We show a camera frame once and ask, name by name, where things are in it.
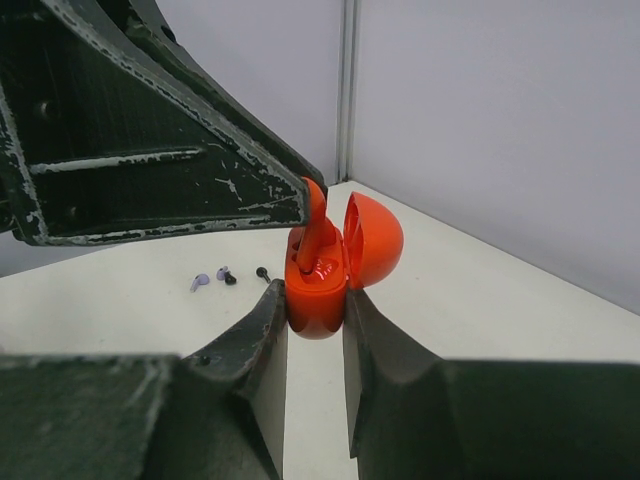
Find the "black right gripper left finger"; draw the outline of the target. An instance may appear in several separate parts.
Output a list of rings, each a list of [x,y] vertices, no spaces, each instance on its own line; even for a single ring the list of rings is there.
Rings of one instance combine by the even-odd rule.
[[[284,284],[187,357],[5,355],[5,479],[279,479]]]

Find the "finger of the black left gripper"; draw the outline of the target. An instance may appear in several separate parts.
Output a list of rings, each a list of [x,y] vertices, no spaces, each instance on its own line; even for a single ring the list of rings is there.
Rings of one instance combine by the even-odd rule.
[[[216,111],[263,163],[328,186],[320,170],[226,91],[181,46],[155,1],[116,1],[114,23],[141,52]]]
[[[308,223],[263,163],[114,23],[116,1],[1,5],[1,228],[94,246]]]

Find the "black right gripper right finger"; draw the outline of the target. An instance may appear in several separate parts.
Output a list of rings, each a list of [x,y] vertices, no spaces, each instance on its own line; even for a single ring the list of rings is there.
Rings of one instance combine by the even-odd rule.
[[[632,363],[445,359],[346,297],[349,453],[362,479],[635,479]]]

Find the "orange charging case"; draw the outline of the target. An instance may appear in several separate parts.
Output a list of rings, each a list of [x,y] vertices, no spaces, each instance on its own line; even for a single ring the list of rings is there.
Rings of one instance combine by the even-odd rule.
[[[404,246],[396,216],[364,194],[350,195],[341,229],[327,219],[325,232],[332,229],[334,241],[318,250],[310,273],[302,273],[296,263],[306,225],[290,231],[285,256],[288,322],[295,333],[312,340],[327,338],[341,328],[347,291],[386,278],[398,264]]]

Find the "orange earbud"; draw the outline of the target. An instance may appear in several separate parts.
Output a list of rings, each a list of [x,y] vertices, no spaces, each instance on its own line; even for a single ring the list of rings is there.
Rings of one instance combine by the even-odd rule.
[[[299,242],[296,263],[302,273],[310,273],[315,264],[318,250],[334,241],[335,234],[330,229],[326,233],[329,220],[326,216],[327,197],[321,187],[308,177],[304,177],[310,193],[310,220],[304,227]]]

